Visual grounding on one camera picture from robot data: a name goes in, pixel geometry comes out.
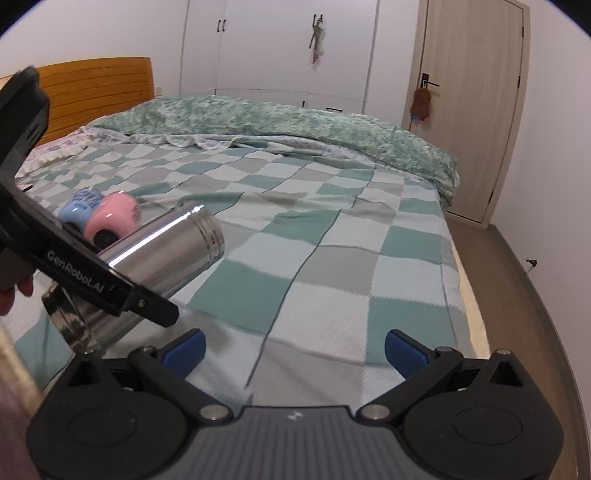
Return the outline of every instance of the stainless steel thermos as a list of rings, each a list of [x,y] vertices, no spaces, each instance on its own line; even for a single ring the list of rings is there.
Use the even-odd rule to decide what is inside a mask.
[[[221,259],[222,230],[203,205],[184,202],[103,250],[114,270],[170,298]],[[54,283],[43,295],[52,322],[74,351],[100,355],[121,340],[142,317],[109,315]]]

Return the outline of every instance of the pink mug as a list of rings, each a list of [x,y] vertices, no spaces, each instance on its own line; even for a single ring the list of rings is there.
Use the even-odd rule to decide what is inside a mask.
[[[128,193],[108,194],[92,213],[84,237],[101,250],[140,227],[138,202]]]

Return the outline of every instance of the floral pillowcase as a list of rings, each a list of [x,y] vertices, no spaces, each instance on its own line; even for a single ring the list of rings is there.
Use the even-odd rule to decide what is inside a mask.
[[[20,179],[25,175],[38,170],[50,163],[71,157],[83,151],[93,137],[81,129],[71,134],[39,145],[33,148],[25,159],[15,178]]]

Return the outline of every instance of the blue gripper pad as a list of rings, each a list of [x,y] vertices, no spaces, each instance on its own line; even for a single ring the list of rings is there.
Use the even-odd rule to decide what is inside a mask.
[[[399,330],[390,330],[384,345],[386,359],[405,379],[425,368],[434,353]]]
[[[205,357],[205,334],[192,329],[160,349],[161,363],[185,378]]]

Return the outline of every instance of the green floral duvet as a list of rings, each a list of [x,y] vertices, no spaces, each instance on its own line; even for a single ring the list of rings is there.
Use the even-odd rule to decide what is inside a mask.
[[[158,98],[99,118],[94,127],[125,135],[289,135],[351,148],[419,176],[450,205],[457,160],[416,135],[366,115],[325,112],[225,96]]]

